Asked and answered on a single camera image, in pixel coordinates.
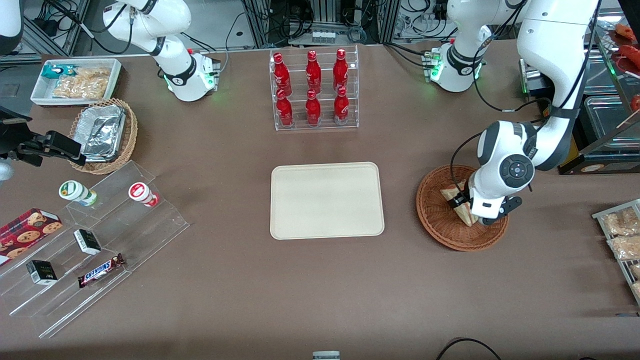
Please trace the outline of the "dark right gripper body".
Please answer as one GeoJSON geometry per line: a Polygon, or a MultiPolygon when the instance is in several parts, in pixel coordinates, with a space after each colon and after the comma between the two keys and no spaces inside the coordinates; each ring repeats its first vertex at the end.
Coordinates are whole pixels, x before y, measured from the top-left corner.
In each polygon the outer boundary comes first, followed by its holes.
{"type": "Polygon", "coordinates": [[[28,127],[32,117],[0,107],[0,154],[7,155],[23,144],[26,149],[37,150],[34,134],[28,127]]]}

